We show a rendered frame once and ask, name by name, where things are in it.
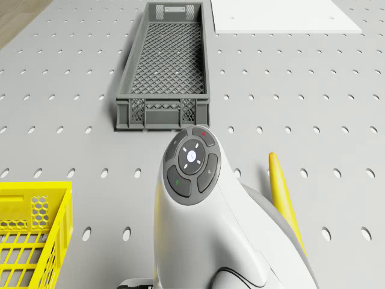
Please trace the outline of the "banana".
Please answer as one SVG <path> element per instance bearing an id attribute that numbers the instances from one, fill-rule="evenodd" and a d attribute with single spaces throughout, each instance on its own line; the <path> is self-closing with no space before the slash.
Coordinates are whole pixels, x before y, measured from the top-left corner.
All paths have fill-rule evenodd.
<path id="1" fill-rule="evenodd" d="M 298 241 L 304 256 L 308 258 L 304 247 L 303 239 L 301 237 L 300 228 L 292 205 L 288 186 L 279 159 L 274 152 L 268 155 L 269 162 L 269 183 L 271 189 L 271 196 L 274 208 L 283 218 L 285 223 L 294 233 L 295 241 Z"/>

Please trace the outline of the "dark grey basket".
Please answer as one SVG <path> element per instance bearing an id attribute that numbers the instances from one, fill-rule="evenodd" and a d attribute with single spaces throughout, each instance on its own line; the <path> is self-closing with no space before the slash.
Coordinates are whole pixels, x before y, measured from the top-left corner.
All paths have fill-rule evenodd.
<path id="1" fill-rule="evenodd" d="M 119 131 L 209 127 L 202 2 L 148 2 L 117 90 Z"/>

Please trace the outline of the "yellow basket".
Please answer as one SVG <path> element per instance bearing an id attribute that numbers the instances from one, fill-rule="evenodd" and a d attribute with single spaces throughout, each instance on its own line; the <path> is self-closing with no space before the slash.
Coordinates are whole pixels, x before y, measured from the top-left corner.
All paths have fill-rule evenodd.
<path id="1" fill-rule="evenodd" d="M 55 289 L 72 234 L 71 182 L 0 182 L 0 289 Z"/>

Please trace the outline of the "white board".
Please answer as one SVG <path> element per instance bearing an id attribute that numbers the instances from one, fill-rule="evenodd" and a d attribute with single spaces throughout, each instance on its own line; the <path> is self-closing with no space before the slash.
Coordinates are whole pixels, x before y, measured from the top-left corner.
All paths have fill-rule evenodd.
<path id="1" fill-rule="evenodd" d="M 332 0 L 211 0 L 216 33 L 360 34 Z"/>

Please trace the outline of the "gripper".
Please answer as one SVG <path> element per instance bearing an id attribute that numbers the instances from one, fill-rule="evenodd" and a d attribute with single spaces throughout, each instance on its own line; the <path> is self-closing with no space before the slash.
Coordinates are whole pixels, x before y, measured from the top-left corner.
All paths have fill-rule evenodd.
<path id="1" fill-rule="evenodd" d="M 153 279 L 132 278 L 124 280 L 119 289 L 153 289 Z"/>

